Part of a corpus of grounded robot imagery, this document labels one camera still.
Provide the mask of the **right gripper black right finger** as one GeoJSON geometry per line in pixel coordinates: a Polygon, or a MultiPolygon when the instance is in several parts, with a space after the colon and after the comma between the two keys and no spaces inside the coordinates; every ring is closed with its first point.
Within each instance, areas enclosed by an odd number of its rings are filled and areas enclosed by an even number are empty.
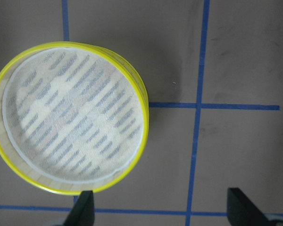
{"type": "Polygon", "coordinates": [[[272,223],[239,188],[227,189],[227,219],[232,226],[271,226],[272,223]]]}

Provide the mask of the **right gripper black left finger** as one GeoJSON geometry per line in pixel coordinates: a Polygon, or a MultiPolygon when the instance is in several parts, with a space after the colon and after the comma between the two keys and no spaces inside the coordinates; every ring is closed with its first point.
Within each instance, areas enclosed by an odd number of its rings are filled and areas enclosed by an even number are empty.
{"type": "Polygon", "coordinates": [[[94,225],[94,196],[93,191],[82,191],[79,195],[64,226],[93,226],[94,225]]]}

